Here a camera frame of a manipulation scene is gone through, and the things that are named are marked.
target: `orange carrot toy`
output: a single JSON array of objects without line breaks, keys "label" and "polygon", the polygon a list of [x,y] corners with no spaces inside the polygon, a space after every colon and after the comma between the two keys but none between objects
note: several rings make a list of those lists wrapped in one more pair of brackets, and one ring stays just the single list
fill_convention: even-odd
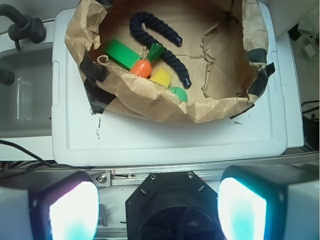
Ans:
[{"label": "orange carrot toy", "polygon": [[158,43],[152,43],[150,51],[145,59],[138,60],[130,70],[131,73],[147,78],[152,72],[151,63],[165,51],[164,47]]}]

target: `yellow foam cube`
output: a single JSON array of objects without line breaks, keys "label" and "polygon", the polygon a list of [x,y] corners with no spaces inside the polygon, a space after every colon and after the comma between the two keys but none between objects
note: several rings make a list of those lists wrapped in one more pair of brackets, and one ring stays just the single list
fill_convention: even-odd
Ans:
[{"label": "yellow foam cube", "polygon": [[168,88],[171,83],[172,76],[163,67],[160,67],[158,71],[150,78],[151,81],[165,86]]}]

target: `green foam block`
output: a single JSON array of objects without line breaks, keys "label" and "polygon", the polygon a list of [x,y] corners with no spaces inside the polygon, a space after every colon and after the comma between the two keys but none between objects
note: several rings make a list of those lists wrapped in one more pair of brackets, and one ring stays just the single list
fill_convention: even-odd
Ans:
[{"label": "green foam block", "polygon": [[127,70],[132,69],[141,56],[116,39],[112,39],[105,48],[105,53]]}]

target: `black rope toy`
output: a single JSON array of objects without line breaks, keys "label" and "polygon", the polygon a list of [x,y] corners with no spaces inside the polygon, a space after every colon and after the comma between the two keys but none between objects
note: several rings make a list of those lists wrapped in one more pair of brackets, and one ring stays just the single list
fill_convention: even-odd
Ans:
[{"label": "black rope toy", "polygon": [[[167,38],[169,41],[174,43],[177,47],[182,45],[182,38],[178,33],[168,26],[164,21],[155,17],[153,14],[148,12],[138,12],[129,21],[130,31],[132,36],[141,44],[145,45],[150,49],[151,44],[159,43],[151,35],[145,32],[142,28],[144,23],[147,28],[157,31],[162,36]],[[186,66],[168,49],[164,48],[164,52],[161,55],[162,60],[164,60],[178,75],[183,86],[188,89],[191,87],[191,81],[189,77],[188,70]]]}]

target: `brown paper bag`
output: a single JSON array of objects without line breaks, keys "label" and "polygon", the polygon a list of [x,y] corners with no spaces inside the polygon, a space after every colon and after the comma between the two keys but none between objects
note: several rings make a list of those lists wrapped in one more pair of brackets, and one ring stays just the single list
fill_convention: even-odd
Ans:
[{"label": "brown paper bag", "polygon": [[[65,35],[93,112],[106,109],[161,123],[229,118],[254,106],[275,71],[267,64],[268,33],[256,0],[116,0],[108,11],[95,0],[82,0]],[[146,29],[188,69],[192,86],[186,89],[187,102],[105,56],[113,38],[146,54],[129,29],[137,12],[154,14],[183,38],[176,47]],[[152,65],[152,74],[160,67],[172,75],[171,87],[183,88],[162,60]]]}]

